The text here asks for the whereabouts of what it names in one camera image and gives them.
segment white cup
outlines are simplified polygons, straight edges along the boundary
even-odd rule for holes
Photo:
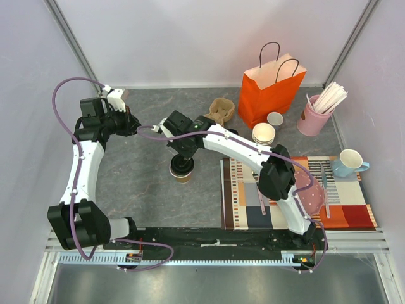
[[[274,127],[266,122],[258,123],[252,131],[252,138],[258,144],[271,144],[276,135]]]
[[[284,117],[277,112],[271,112],[267,115],[267,122],[277,131],[283,124]]]

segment white bowl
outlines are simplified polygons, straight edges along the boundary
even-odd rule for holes
[[[270,144],[273,142],[276,135],[276,130],[272,125],[261,122],[254,126],[252,131],[252,138],[257,143],[266,143]]]

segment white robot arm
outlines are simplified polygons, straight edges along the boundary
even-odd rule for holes
[[[116,238],[131,238],[132,231],[136,231],[135,222],[131,218],[108,219],[95,204],[98,168],[110,135],[134,135],[137,133],[137,127],[140,126],[139,121],[125,106],[121,98],[122,92],[111,93],[113,93],[113,99],[81,100],[82,117],[79,118],[74,133],[83,149],[82,167],[77,186],[76,189],[73,188],[79,153],[78,147],[73,145],[74,159],[65,193],[59,205],[48,209],[49,222],[66,250],[76,248],[69,221],[72,192],[75,192],[75,231],[81,247],[108,244]],[[177,111],[163,119],[154,130],[163,132],[168,138],[184,135],[183,139],[168,141],[168,146],[175,149],[184,162],[190,160],[197,149],[205,148],[235,158],[260,172],[259,190],[266,197],[277,201],[287,220],[289,230],[299,236],[305,236],[310,227],[315,229],[308,220],[310,217],[306,214],[299,198],[293,197],[292,193],[296,187],[292,165],[268,155],[271,152],[289,157],[284,147],[271,148],[258,145],[227,131],[206,117],[199,117],[192,121]],[[193,131],[209,131],[222,135],[187,136],[187,133]],[[298,199],[301,210],[294,198]]]
[[[180,126],[173,128],[173,125],[176,125],[177,121],[180,122],[183,121],[183,124],[187,123],[187,118],[180,118],[181,115],[182,114],[180,114],[179,112],[173,112],[173,114],[170,117],[165,118],[160,122],[159,130],[161,130],[167,138],[171,138],[174,135],[179,135],[173,134],[171,132],[172,130],[182,129]],[[266,154],[266,152],[271,152],[272,151],[271,147],[262,146],[260,144],[256,144],[255,142],[251,142],[247,139],[244,139],[243,137],[231,133],[230,131],[223,128],[219,124],[206,125],[207,121],[208,121],[207,118],[199,117],[195,122],[191,124],[190,130],[201,130],[202,127],[206,129],[208,132],[217,132],[220,134],[224,134],[224,136],[207,134],[205,137],[202,137],[203,147],[201,148],[217,151],[231,158],[235,158],[236,160],[244,163],[245,165],[247,165],[256,172],[261,172],[263,169],[263,165],[266,166],[268,164],[267,161],[269,160],[269,156]],[[189,151],[194,150],[191,141],[189,142],[190,143],[188,144],[183,143],[183,148],[180,147],[182,145],[181,143],[176,144],[174,141],[171,141],[171,143],[169,143],[169,146],[173,147],[177,152],[179,152],[179,154],[184,156],[185,159],[187,160],[188,158],[191,157]],[[255,147],[256,149],[259,150],[259,152],[253,151],[251,148],[248,148],[248,146]],[[264,195],[269,195],[269,193],[271,193],[269,189],[273,187],[275,187],[275,185],[263,183],[260,184],[259,182],[259,190]],[[292,195],[292,193],[296,189],[297,188],[295,184],[293,184],[290,185],[290,187],[288,188],[284,198],[280,199],[277,199],[278,197],[269,197],[269,198],[276,200],[276,202],[278,203],[281,211],[285,216],[285,219],[287,220],[288,229],[296,234],[303,235],[308,230],[311,222],[308,220],[309,215],[305,212],[305,209],[302,206],[301,200],[299,198],[297,198],[297,201],[301,205],[302,211],[300,211],[299,207],[297,206],[297,203]]]

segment patterned mat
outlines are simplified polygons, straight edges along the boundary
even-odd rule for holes
[[[320,183],[320,164],[325,168],[331,216],[327,218],[322,206],[319,214],[312,217],[320,220],[326,229],[374,230],[378,227],[358,173],[345,178],[334,177],[330,162],[336,156],[299,156],[292,159],[308,168]],[[221,161],[221,191],[223,229],[287,228],[285,217],[275,201],[264,197],[266,215],[262,215],[252,170],[243,163],[233,158]]]

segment white straw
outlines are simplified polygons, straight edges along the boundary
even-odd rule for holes
[[[331,82],[320,94],[319,98],[311,105],[317,113],[331,113],[345,98],[347,92],[341,85]]]

